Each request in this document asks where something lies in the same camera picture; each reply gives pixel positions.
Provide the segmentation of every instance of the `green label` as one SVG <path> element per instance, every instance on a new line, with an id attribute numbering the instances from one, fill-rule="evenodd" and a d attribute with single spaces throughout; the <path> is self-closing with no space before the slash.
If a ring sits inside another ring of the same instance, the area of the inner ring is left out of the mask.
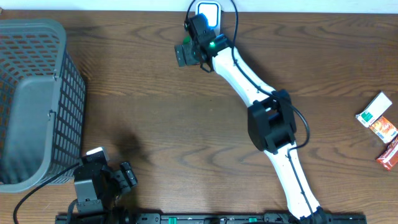
<path id="1" fill-rule="evenodd" d="M 361 115 L 361 117 L 362 117 L 366 122 L 368 122 L 368 121 L 371 120 L 371 118 L 373 118 L 373 115 L 371 115 L 370 113 L 365 113 L 365 112 L 363 112 L 362 115 Z"/>

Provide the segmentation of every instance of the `black motor joint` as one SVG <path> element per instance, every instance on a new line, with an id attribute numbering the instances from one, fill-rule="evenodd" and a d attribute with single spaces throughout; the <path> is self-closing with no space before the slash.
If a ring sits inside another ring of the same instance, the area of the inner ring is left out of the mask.
<path id="1" fill-rule="evenodd" d="M 177 62 L 180 67 L 186 65 L 207 63 L 212 71 L 211 58 L 216 56 L 220 50 L 231 46 L 231 42 L 223 35 L 217 36 L 212 28 L 208 26 L 205 15 L 198 14 L 185 21 L 185 30 L 188 31 L 187 37 L 182 45 L 174 47 Z"/>
<path id="2" fill-rule="evenodd" d="M 55 223 L 133 223 L 126 209 L 115 207 L 115 200 L 130 192 L 137 178 L 129 162 L 119 166 L 119 170 L 108 166 L 103 151 L 82 157 L 73 172 L 78 215 L 58 215 Z"/>
<path id="3" fill-rule="evenodd" d="M 268 97 L 261 102 L 255 101 L 248 108 L 248 132 L 260 151 L 277 154 L 278 149 L 295 142 L 297 128 L 293 110 L 288 106 L 290 96 L 287 91 L 275 91 L 273 94 L 283 100 Z"/>

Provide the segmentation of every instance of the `black bracket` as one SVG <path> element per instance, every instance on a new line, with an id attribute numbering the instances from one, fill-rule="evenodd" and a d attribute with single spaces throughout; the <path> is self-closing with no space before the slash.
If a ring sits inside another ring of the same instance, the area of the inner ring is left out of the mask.
<path id="1" fill-rule="evenodd" d="M 185 29 L 189 32 L 190 40 L 188 42 L 184 40 L 182 45 L 174 46 L 179 67 L 200 64 L 202 70 L 212 72 L 211 58 L 220 50 L 230 47 L 231 42 L 224 35 L 216 36 L 203 14 L 188 18 L 185 21 Z"/>
<path id="2" fill-rule="evenodd" d="M 274 97 L 253 102 L 248 108 L 248 131 L 253 144 L 260 150 L 277 154 L 286 144 L 293 144 L 296 124 L 290 96 L 286 90 L 274 91 Z"/>
<path id="3" fill-rule="evenodd" d="M 123 162 L 120 170 L 114 171 L 108 166 L 104 151 L 82 157 L 80 163 L 81 166 L 73 172 L 80 217 L 90 217 L 90 220 L 93 219 L 92 214 L 105 214 L 107 217 L 114 207 L 115 198 L 137 185 L 130 163 Z"/>

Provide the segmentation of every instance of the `white wall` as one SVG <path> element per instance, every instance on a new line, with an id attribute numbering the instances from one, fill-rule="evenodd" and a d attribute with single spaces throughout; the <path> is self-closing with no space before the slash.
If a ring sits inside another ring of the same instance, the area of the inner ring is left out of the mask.
<path id="1" fill-rule="evenodd" d="M 0 0 L 3 9 L 186 11 L 191 0 Z M 232 11 L 229 0 L 219 0 Z M 239 11 L 398 13 L 398 0 L 235 0 Z"/>

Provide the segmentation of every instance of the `white box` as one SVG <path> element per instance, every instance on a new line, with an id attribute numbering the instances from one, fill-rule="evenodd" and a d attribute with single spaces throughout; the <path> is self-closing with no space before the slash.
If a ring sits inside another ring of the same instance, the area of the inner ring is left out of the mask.
<path id="1" fill-rule="evenodd" d="M 370 127 L 392 104 L 383 92 L 380 92 L 375 99 L 365 108 L 365 110 L 357 114 L 355 117 L 366 128 Z"/>

